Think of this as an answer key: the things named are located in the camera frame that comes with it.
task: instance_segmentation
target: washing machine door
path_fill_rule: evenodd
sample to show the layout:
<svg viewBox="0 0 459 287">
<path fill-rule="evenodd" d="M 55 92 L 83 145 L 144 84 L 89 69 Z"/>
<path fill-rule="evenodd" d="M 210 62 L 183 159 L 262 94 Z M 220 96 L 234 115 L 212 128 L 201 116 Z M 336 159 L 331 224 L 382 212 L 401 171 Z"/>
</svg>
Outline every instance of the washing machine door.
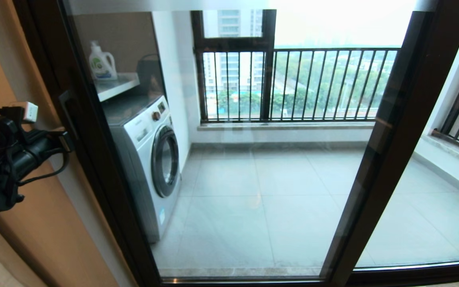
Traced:
<svg viewBox="0 0 459 287">
<path fill-rule="evenodd" d="M 155 135 L 151 153 L 151 176 L 155 191 L 168 197 L 175 189 L 179 176 L 178 143 L 173 129 L 162 126 Z"/>
</svg>

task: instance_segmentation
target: bottle label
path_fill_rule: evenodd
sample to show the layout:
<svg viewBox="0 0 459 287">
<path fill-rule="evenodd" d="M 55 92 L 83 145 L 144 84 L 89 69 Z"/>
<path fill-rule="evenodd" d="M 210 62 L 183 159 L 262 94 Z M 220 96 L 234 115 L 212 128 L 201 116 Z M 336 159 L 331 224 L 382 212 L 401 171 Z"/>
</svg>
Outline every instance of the bottle label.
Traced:
<svg viewBox="0 0 459 287">
<path fill-rule="evenodd" d="M 104 64 L 99 58 L 91 60 L 91 70 L 95 74 L 95 77 L 99 79 L 111 78 L 111 72 L 104 67 Z"/>
</svg>

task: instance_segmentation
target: door frame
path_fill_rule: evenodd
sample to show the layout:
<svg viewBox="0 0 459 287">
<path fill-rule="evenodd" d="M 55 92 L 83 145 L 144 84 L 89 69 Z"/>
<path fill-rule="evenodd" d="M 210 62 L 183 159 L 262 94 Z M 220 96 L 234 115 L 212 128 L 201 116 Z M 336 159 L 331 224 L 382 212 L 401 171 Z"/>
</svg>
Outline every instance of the door frame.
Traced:
<svg viewBox="0 0 459 287">
<path fill-rule="evenodd" d="M 66 129 L 74 135 L 76 154 L 138 285 L 173 287 L 180 282 L 206 287 L 218 285 L 217 279 L 239 287 L 250 282 L 260 286 L 324 287 L 459 281 L 459 263 L 355 269 L 414 151 L 459 48 L 459 1 L 438 1 L 432 12 L 419 14 L 418 27 L 409 26 L 413 36 L 403 44 L 410 47 L 403 52 L 407 61 L 397 67 L 395 64 L 396 74 L 391 74 L 391 78 L 397 81 L 396 89 L 388 83 L 384 92 L 386 100 L 381 103 L 377 124 L 322 268 L 324 280 L 305 277 L 277 282 L 262 282 L 262 278 L 172 281 L 159 276 L 144 230 L 135 216 L 129 185 L 102 106 L 78 53 L 75 31 L 69 25 L 64 3 L 13 2 L 53 105 Z"/>
</svg>

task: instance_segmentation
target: tiled floor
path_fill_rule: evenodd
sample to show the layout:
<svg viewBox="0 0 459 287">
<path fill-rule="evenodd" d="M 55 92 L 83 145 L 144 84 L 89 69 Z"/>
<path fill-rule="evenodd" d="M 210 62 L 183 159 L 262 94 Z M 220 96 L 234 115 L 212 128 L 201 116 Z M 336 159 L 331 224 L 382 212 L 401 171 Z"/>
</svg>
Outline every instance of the tiled floor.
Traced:
<svg viewBox="0 0 459 287">
<path fill-rule="evenodd" d="M 363 150 L 196 149 L 162 276 L 317 275 Z M 358 266 L 459 260 L 459 191 L 411 160 Z"/>
</svg>

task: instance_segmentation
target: white shelf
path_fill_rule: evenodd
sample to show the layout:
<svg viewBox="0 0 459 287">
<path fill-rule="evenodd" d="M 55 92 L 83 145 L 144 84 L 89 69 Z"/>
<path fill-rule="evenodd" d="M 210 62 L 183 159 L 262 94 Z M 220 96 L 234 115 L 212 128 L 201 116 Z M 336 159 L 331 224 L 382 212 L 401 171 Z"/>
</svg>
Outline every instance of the white shelf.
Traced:
<svg viewBox="0 0 459 287">
<path fill-rule="evenodd" d="M 139 85 L 137 73 L 118 73 L 118 79 L 112 81 L 94 81 L 98 99 L 103 102 L 108 98 L 117 96 L 124 91 Z"/>
</svg>

